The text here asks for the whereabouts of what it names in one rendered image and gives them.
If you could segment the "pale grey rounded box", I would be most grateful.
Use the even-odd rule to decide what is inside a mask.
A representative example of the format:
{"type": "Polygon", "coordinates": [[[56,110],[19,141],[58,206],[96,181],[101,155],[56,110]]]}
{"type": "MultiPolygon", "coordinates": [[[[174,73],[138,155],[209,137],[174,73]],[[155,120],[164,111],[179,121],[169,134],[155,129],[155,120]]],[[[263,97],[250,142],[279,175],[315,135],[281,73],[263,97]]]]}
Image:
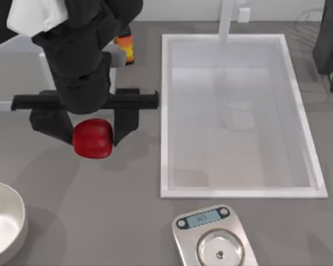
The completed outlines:
{"type": "Polygon", "coordinates": [[[109,71],[109,78],[110,78],[109,92],[111,94],[115,94],[116,92],[115,81],[117,76],[117,68],[125,66],[127,62],[127,54],[124,50],[120,48],[120,45],[114,44],[112,42],[107,44],[102,51],[109,53],[112,56],[112,61],[110,63],[110,71],[109,71]]]}

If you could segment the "white tall tap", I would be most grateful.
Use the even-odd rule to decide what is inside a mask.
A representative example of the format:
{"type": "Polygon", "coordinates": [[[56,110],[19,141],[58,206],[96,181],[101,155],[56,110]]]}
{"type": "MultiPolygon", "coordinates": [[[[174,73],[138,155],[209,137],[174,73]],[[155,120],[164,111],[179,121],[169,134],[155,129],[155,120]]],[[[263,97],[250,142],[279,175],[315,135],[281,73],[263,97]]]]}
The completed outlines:
{"type": "Polygon", "coordinates": [[[235,0],[221,0],[218,36],[221,43],[226,43],[229,35],[231,16],[235,0]]]}

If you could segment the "white bowl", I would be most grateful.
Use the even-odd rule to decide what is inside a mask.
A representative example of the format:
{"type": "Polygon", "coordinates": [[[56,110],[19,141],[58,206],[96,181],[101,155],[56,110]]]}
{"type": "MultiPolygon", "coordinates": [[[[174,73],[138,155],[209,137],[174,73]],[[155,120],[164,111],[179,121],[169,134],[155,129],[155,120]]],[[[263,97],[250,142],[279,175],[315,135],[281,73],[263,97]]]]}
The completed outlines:
{"type": "Polygon", "coordinates": [[[23,247],[28,233],[26,205],[11,186],[0,183],[0,266],[23,247]]]}

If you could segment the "silver kitchen scale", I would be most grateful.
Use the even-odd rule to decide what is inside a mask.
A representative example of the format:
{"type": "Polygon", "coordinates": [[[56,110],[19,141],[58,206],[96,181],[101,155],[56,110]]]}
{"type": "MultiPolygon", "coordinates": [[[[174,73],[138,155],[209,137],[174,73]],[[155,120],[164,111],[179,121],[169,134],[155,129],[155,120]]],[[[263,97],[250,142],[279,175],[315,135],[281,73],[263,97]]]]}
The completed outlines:
{"type": "Polygon", "coordinates": [[[238,215],[225,204],[180,214],[171,227],[183,266],[259,266],[238,215]]]}

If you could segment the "orange and yellow can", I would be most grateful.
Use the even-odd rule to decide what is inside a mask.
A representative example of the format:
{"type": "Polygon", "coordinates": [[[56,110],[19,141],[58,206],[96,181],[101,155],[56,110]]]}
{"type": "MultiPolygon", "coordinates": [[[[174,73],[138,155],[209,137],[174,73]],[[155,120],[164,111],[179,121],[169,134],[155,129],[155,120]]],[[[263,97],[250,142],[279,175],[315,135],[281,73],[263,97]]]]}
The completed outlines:
{"type": "Polygon", "coordinates": [[[120,49],[126,53],[126,65],[134,63],[134,43],[131,34],[125,34],[120,37],[114,38],[114,44],[119,45],[120,49]]]}

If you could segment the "white sink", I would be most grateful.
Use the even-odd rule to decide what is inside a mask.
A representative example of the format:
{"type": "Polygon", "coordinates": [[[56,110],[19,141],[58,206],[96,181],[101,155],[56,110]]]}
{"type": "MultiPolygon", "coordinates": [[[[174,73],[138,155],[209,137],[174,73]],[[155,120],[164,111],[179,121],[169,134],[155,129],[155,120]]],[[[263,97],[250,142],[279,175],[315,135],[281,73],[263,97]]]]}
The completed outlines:
{"type": "Polygon", "coordinates": [[[160,195],[326,198],[282,34],[162,36],[160,195]]]}

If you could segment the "red apple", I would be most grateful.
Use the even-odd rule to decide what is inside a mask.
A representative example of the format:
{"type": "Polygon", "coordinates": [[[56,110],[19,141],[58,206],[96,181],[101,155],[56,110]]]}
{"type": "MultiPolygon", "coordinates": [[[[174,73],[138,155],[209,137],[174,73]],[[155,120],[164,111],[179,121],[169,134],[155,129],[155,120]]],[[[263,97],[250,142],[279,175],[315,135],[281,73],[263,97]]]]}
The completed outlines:
{"type": "Polygon", "coordinates": [[[88,119],[73,129],[74,152],[84,158],[104,159],[113,151],[113,128],[104,119],[88,119]]]}

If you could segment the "white wall outlet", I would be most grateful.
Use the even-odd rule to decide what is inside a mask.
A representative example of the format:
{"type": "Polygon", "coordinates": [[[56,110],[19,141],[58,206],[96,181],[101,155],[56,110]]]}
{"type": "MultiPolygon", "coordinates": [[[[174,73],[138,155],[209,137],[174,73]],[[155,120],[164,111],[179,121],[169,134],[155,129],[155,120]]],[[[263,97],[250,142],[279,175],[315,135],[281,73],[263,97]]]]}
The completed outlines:
{"type": "Polygon", "coordinates": [[[251,17],[251,8],[242,7],[238,11],[238,23],[249,23],[251,17]]]}

